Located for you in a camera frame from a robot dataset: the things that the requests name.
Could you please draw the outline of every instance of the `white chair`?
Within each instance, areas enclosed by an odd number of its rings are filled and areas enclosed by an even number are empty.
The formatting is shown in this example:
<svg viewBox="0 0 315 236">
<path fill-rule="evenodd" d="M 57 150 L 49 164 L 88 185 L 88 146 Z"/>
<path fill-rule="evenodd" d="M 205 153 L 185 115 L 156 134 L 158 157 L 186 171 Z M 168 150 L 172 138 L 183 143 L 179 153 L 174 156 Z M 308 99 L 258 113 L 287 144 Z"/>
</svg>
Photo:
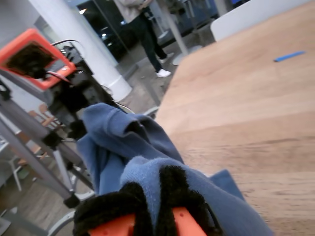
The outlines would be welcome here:
<svg viewBox="0 0 315 236">
<path fill-rule="evenodd" d="M 311 0 L 251 0 L 219 17 L 210 26 L 216 41 Z"/>
</svg>

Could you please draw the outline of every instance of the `white pillar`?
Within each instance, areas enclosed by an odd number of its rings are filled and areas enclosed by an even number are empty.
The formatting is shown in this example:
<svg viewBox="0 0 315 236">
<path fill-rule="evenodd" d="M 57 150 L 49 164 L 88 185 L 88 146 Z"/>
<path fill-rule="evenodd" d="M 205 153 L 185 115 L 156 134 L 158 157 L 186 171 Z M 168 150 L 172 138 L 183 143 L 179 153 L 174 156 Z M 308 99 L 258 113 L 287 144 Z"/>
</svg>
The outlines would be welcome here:
<svg viewBox="0 0 315 236">
<path fill-rule="evenodd" d="M 95 79 L 113 91 L 113 98 L 116 101 L 122 100 L 130 93 L 130 85 L 99 50 L 95 39 L 84 24 L 78 21 L 77 16 L 64 0 L 29 0 L 29 2 L 61 40 L 74 39 L 84 46 L 84 49 L 78 47 L 78 50 L 84 55 Z"/>
<path fill-rule="evenodd" d="M 214 0 L 217 10 L 218 10 L 218 15 L 223 16 L 228 12 L 228 6 L 226 5 L 225 0 Z"/>
</svg>

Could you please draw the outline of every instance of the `orange plastic part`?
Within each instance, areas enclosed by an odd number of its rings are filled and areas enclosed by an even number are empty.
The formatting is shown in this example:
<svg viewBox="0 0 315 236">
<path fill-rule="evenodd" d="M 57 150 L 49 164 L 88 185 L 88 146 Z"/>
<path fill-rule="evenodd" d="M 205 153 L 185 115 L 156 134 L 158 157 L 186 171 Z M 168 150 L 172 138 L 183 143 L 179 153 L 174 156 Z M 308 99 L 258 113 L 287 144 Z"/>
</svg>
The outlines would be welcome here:
<svg viewBox="0 0 315 236">
<path fill-rule="evenodd" d="M 173 209 L 178 236 L 206 236 L 185 207 Z M 135 215 L 130 214 L 90 230 L 90 236 L 132 236 Z"/>
<path fill-rule="evenodd" d="M 41 36 L 41 34 L 36 29 L 26 30 L 24 33 L 20 34 L 0 50 L 0 68 L 15 73 L 19 76 L 23 76 L 42 90 L 47 90 L 51 86 L 58 83 L 60 79 L 55 76 L 51 76 L 45 81 L 40 81 L 29 76 L 24 76 L 23 74 L 19 74 L 18 71 L 12 71 L 7 68 L 6 63 L 8 60 L 31 43 L 40 45 L 45 50 L 45 53 L 50 54 L 54 58 L 54 61 L 51 62 L 51 64 L 57 60 L 61 60 L 65 64 L 62 69 L 56 71 L 58 74 L 62 76 L 68 76 L 75 70 L 75 65 L 71 63 L 65 56 L 63 56 L 63 54 L 57 48 L 52 46 L 43 36 Z"/>
</svg>

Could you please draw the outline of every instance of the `person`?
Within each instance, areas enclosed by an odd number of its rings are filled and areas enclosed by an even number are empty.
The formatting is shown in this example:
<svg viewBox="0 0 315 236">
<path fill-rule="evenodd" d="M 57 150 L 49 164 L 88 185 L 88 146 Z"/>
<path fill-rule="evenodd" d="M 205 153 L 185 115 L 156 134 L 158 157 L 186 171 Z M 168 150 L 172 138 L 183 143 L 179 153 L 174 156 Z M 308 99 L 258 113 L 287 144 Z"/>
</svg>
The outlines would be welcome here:
<svg viewBox="0 0 315 236">
<path fill-rule="evenodd" d="M 166 63 L 174 53 L 166 54 L 159 46 L 151 22 L 146 18 L 144 13 L 141 12 L 151 1 L 152 0 L 114 0 L 123 18 L 139 38 L 157 76 L 164 78 L 170 76 L 171 72 L 164 70 L 161 64 Z"/>
</svg>

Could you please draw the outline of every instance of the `cable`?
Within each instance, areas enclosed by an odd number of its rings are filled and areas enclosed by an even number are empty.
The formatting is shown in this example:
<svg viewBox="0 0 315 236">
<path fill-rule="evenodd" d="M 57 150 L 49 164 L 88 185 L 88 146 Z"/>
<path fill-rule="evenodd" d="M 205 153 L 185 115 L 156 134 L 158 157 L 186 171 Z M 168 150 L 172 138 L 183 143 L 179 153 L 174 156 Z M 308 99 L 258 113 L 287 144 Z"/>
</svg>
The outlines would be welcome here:
<svg viewBox="0 0 315 236">
<path fill-rule="evenodd" d="M 82 59 L 85 58 L 85 56 L 86 56 L 86 49 L 85 49 L 85 47 L 82 45 L 82 43 L 80 43 L 80 42 L 77 41 L 77 40 L 74 40 L 74 39 L 65 39 L 65 40 L 62 40 L 62 41 L 54 42 L 54 43 L 52 43 L 51 45 L 52 45 L 52 46 L 56 46 L 56 45 L 58 45 L 58 44 L 66 43 L 66 42 L 76 42 L 76 43 L 80 44 L 80 46 L 81 46 L 82 49 L 83 49 L 82 51 L 84 52 L 84 53 L 83 53 L 84 55 L 80 55 L 80 57 L 82 57 Z"/>
<path fill-rule="evenodd" d="M 56 76 L 57 78 L 59 78 L 59 79 L 61 79 L 61 80 L 64 80 L 64 81 L 70 83 L 70 81 L 69 81 L 65 76 L 63 76 L 63 75 L 61 75 L 61 74 L 59 74 L 59 73 L 57 73 L 57 72 L 47 71 L 47 73 L 48 73 L 48 74 L 51 74 L 51 75 L 53 75 L 53 76 Z"/>
<path fill-rule="evenodd" d="M 127 113 L 135 114 L 129 107 L 126 107 L 125 105 L 122 105 L 122 104 L 120 104 L 120 103 L 118 103 L 118 102 L 115 102 L 115 103 L 116 103 L 118 106 L 125 108 Z"/>
</svg>

